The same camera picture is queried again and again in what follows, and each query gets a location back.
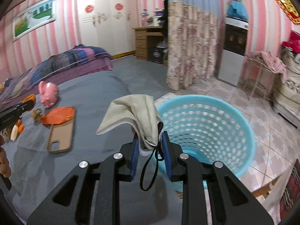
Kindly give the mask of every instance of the red round sticker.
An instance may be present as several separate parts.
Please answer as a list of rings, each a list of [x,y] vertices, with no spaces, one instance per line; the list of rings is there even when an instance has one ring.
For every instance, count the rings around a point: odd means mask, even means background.
[[[115,5],[115,9],[117,9],[118,11],[121,11],[124,8],[124,6],[121,3],[117,3]]]
[[[86,13],[91,13],[94,10],[94,6],[93,5],[88,5],[85,8]]]

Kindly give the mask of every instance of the metal screw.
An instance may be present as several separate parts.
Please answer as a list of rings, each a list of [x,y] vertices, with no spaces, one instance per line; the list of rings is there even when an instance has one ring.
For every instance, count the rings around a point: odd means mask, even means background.
[[[224,166],[224,164],[223,164],[223,162],[217,161],[217,162],[214,163],[214,166],[217,167],[217,168],[222,168]]]
[[[88,162],[82,161],[81,163],[79,163],[79,166],[80,166],[81,168],[85,168],[85,167],[88,166]]]
[[[123,157],[122,153],[116,153],[113,155],[113,158],[115,159],[121,159]]]
[[[186,154],[186,153],[181,153],[181,154],[179,155],[179,157],[180,157],[181,159],[183,159],[183,160],[186,160],[186,159],[188,159],[188,154]]]

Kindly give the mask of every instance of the basket rim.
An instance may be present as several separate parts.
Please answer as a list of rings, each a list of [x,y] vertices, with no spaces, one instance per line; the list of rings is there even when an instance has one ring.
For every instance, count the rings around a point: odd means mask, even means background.
[[[250,142],[249,142],[249,157],[246,161],[244,161],[243,166],[239,169],[239,171],[237,171],[236,173],[234,173],[234,175],[238,178],[240,178],[250,167],[251,162],[254,159],[254,155],[255,155],[255,138],[254,138],[254,132],[253,129],[250,125],[250,123],[248,122],[248,120],[243,116],[242,113],[240,113],[240,111],[233,107],[232,105],[230,105],[229,103],[227,103],[226,101],[220,100],[218,98],[215,97],[211,97],[211,96],[207,96],[207,95],[182,95],[182,96],[177,96],[174,98],[169,99],[168,101],[162,103],[160,106],[157,107],[157,111],[158,113],[160,113],[162,110],[165,112],[164,108],[168,108],[170,106],[173,106],[175,102],[177,102],[179,99],[189,99],[189,98],[202,98],[202,99],[210,99],[213,101],[216,101],[220,104],[226,105],[227,107],[229,107],[234,113],[236,113],[239,117],[241,117],[241,119],[243,120],[244,124],[247,126],[247,128],[249,129],[250,132]]]

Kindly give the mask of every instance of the phone case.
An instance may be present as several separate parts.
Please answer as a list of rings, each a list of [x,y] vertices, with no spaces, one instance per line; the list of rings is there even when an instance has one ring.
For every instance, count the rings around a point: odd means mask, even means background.
[[[51,125],[48,144],[46,147],[50,154],[68,152],[71,149],[73,124],[74,118],[62,124]],[[51,146],[56,142],[59,143],[59,148],[57,150],[52,150]]]

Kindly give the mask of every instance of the floral curtain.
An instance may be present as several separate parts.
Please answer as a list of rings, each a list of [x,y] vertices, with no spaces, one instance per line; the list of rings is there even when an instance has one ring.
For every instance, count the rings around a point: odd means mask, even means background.
[[[181,1],[169,3],[167,84],[174,90],[208,79],[216,64],[217,15]]]

